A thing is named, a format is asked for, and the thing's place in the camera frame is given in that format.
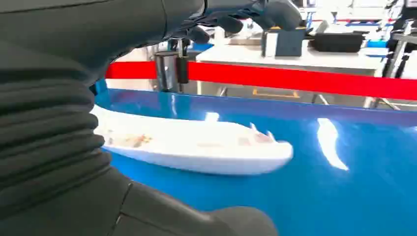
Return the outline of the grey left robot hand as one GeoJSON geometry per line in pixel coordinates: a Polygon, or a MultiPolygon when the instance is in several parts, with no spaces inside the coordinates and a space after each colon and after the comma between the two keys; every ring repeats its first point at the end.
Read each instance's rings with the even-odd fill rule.
{"type": "Polygon", "coordinates": [[[289,0],[3,0],[0,233],[3,236],[275,236],[262,211],[201,212],[111,166],[89,90],[135,48],[240,19],[292,30],[289,0]]]}

